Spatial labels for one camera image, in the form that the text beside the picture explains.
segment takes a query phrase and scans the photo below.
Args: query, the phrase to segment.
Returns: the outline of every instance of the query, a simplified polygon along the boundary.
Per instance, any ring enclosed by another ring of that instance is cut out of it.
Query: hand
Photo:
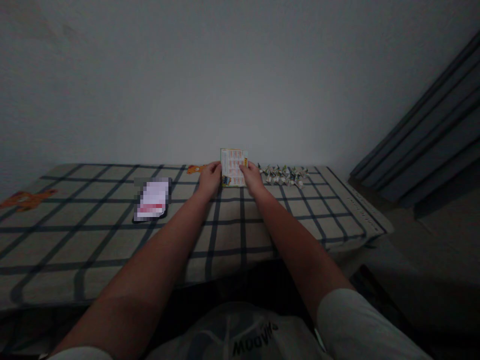
[[[240,165],[240,170],[245,177],[248,192],[253,198],[265,190],[265,185],[262,180],[262,175],[260,175],[260,170],[253,162],[249,161],[248,167]]]
[[[220,161],[209,163],[200,173],[200,185],[198,192],[205,195],[208,200],[218,191],[222,165]]]

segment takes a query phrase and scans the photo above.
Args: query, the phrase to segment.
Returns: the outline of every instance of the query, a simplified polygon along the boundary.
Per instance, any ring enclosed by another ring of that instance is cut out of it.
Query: orange cartoon bear
[[[0,209],[5,209],[11,206],[18,206],[17,212],[25,212],[28,210],[35,209],[43,199],[51,197],[53,194],[56,194],[58,190],[49,189],[45,192],[38,194],[31,194],[25,191],[19,191],[14,193],[8,199],[0,204]]]

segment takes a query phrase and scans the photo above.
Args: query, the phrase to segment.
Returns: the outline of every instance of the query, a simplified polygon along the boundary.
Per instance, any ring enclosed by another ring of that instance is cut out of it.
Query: pixelated area
[[[133,220],[154,220],[162,216],[172,201],[172,179],[170,177],[135,178],[135,186],[142,189],[137,193]]]

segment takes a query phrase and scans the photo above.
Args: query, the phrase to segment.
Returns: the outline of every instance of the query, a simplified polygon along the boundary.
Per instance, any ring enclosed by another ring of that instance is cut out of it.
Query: cartoon print
[[[35,209],[38,205],[42,203],[43,199],[51,197],[53,194],[56,194],[58,190],[49,189],[45,192],[38,194],[31,194],[25,191],[19,191],[14,193],[8,199],[0,204],[0,209],[5,209],[12,206],[18,206],[16,210],[18,213],[26,212],[28,210]]]
[[[204,167],[207,165],[202,165],[202,166],[197,166],[197,165],[190,165],[188,169],[186,170],[187,174],[193,174],[193,173],[201,173]]]

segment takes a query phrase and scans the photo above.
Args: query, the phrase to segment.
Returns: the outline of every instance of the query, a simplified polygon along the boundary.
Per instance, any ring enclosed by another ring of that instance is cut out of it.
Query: booklet
[[[221,185],[225,188],[245,187],[244,174],[239,165],[248,164],[248,152],[240,149],[220,149]]]

